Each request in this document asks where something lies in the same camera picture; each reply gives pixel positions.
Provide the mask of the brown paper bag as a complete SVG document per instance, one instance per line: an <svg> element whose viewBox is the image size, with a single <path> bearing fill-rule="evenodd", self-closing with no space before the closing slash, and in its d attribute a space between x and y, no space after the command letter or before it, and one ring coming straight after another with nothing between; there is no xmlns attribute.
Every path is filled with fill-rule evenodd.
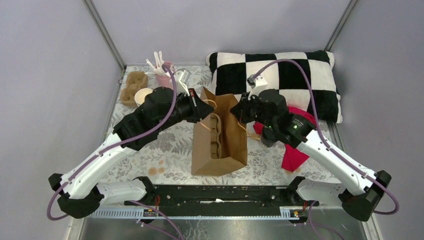
<svg viewBox="0 0 424 240"><path fill-rule="evenodd" d="M231 114L238 100L233 94L216 96L206 88L200 98L213 112L194 125L191 174L219 177L246 167L248 137L259 138Z"/></svg>

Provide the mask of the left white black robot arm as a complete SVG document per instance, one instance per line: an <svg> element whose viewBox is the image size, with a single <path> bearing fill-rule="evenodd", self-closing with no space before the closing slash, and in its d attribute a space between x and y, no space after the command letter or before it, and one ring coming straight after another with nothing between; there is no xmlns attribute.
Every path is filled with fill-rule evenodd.
<svg viewBox="0 0 424 240"><path fill-rule="evenodd" d="M213 111L192 88L187 93L176 93L168 87L155 88L134 112L114 126L103 144L81 164L66 174L54 173L49 177L55 193L48 207L57 201L66 216L81 219L103 205L125 201L139 201L144 206L152 204L155 192L147 177L115 183L100 180L119 162L155 141L161 131L182 121L196 124Z"/></svg>

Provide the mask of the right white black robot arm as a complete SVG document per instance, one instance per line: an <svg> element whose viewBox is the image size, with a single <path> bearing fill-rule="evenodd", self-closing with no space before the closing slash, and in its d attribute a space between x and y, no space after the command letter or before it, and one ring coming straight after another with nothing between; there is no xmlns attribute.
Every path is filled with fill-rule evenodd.
<svg viewBox="0 0 424 240"><path fill-rule="evenodd" d="M299 150L340 181L336 184L296 177L286 193L291 205L299 206L304 201L327 202L341 206L356 220L370 219L392 180L388 172L374 171L341 151L311 121L291 113L285 98L275 89L266 89L259 95L244 93L230 112L243 124L262 124L262 136L267 142L282 142Z"/></svg>

